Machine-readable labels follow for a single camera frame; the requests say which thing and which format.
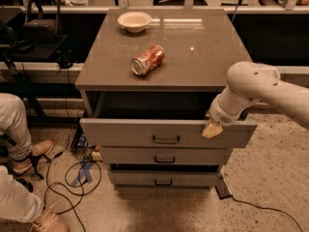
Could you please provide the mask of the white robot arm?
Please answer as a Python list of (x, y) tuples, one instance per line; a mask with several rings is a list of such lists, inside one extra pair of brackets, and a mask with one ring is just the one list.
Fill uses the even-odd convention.
[(227, 71), (227, 86), (215, 97), (202, 135), (213, 138), (231, 126), (246, 108), (258, 101), (279, 110), (309, 130), (309, 89), (281, 80), (273, 66), (237, 62)]

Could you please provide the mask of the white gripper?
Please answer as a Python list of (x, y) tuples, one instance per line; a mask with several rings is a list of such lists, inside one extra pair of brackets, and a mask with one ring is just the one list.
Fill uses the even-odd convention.
[(207, 112), (209, 120), (202, 130), (202, 135), (205, 138), (213, 138), (223, 132), (222, 126), (231, 126), (240, 116), (237, 114), (230, 114), (225, 111), (219, 104), (219, 97), (216, 97)]

